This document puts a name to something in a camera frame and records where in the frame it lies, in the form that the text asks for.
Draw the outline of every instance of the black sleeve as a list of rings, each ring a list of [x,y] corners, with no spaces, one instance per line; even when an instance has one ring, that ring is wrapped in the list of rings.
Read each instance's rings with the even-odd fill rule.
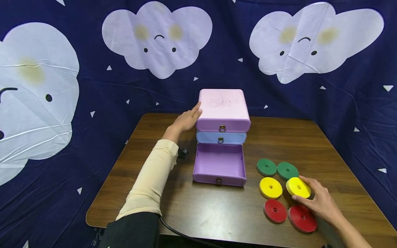
[[[134,213],[109,223],[99,248],[157,248],[158,242],[158,215]]]

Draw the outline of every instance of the forearm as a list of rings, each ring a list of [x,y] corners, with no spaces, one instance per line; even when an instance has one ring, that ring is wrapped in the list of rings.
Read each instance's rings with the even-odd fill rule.
[[[151,212],[161,215],[160,199],[166,185],[168,175],[176,164],[178,145],[171,139],[179,138],[175,132],[169,131],[157,142],[129,192],[126,203],[120,210],[116,220],[133,213]]]
[[[166,132],[164,133],[162,140],[170,140],[175,144],[178,144],[179,136],[181,135],[181,130],[176,128],[175,126],[171,125],[167,128]]]
[[[336,218],[331,222],[346,248],[372,248],[359,231],[346,218]]]

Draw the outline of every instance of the disc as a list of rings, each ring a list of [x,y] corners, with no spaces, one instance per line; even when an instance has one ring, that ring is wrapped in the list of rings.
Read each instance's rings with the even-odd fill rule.
[[[270,199],[263,205],[263,213],[273,223],[280,224],[287,218],[287,210],[281,202]]]
[[[259,191],[268,199],[277,199],[283,193],[283,188],[274,178],[265,177],[259,183]]]
[[[298,169],[290,163],[281,162],[277,166],[277,175],[288,181],[291,177],[298,177]]]
[[[268,159],[260,159],[256,164],[258,172],[266,177],[272,177],[277,171],[277,166],[273,161]]]
[[[285,184],[290,195],[297,195],[303,198],[309,198],[312,194],[310,187],[302,181],[299,177],[293,177]]]
[[[291,225],[300,232],[312,233],[317,229],[317,221],[310,210],[302,204],[293,205],[288,210]]]

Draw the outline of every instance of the hand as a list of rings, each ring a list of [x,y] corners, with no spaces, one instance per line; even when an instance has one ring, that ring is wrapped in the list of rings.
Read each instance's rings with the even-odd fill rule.
[[[202,114],[202,110],[199,109],[201,102],[198,102],[192,110],[188,110],[178,116],[171,127],[179,130],[180,132],[185,132],[190,130],[197,122],[197,119]]]
[[[336,206],[336,203],[327,188],[323,187],[316,179],[306,178],[303,176],[299,176],[299,178],[308,184],[315,193],[315,196],[313,200],[296,195],[292,196],[292,199],[305,205],[316,215],[323,218],[330,224],[334,224],[343,218],[342,212],[339,210],[338,206]]]

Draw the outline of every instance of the purple drawer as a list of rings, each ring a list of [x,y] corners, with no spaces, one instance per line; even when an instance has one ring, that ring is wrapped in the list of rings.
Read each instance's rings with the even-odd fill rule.
[[[247,177],[243,146],[198,143],[193,180],[199,183],[244,186]]]
[[[210,133],[246,133],[251,126],[244,93],[239,89],[202,89],[202,115],[196,128]]]

